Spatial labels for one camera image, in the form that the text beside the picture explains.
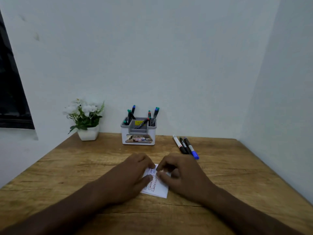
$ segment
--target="wooden table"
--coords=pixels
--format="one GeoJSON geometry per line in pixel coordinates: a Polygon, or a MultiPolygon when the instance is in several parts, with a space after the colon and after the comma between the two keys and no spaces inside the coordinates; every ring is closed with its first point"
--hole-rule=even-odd
{"type": "MultiPolygon", "coordinates": [[[[313,207],[235,139],[189,138],[199,164],[218,186],[247,204],[313,234],[313,207]]],[[[100,133],[82,142],[65,140],[0,189],[0,229],[52,205],[93,181],[134,152],[154,163],[179,153],[170,136],[155,146],[123,145],[120,134],[100,133]]],[[[167,199],[139,194],[96,214],[77,234],[233,234],[209,210],[169,191],[167,199]]]]}

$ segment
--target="right hand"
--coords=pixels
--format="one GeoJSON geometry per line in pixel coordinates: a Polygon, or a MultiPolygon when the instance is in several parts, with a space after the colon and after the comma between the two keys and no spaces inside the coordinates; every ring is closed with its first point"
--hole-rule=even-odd
{"type": "Polygon", "coordinates": [[[157,167],[156,175],[174,192],[201,204],[218,190],[192,155],[171,153],[165,156],[157,167]]]}

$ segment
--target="paper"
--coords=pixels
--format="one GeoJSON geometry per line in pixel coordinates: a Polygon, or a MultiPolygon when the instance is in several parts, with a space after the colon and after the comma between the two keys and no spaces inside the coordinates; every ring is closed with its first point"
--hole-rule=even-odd
{"type": "Polygon", "coordinates": [[[158,196],[158,197],[162,197],[166,199],[168,186],[157,178],[156,168],[158,164],[155,164],[155,166],[156,166],[155,169],[147,168],[145,170],[145,173],[143,174],[143,176],[152,175],[153,180],[150,181],[149,184],[141,190],[141,193],[152,195],[152,196],[158,196]]]}

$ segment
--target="window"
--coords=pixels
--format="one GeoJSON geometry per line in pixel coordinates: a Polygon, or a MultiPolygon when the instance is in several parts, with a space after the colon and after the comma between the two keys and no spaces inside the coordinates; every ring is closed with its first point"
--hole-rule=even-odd
{"type": "Polygon", "coordinates": [[[1,12],[0,128],[35,129],[1,12]]]}

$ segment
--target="blue marker cap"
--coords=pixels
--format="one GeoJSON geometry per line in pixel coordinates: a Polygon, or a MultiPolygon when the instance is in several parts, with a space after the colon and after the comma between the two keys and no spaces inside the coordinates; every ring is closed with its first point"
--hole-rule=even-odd
{"type": "Polygon", "coordinates": [[[199,156],[198,156],[198,154],[197,154],[195,151],[192,151],[191,154],[194,156],[194,158],[195,158],[196,160],[199,159],[199,156]]]}

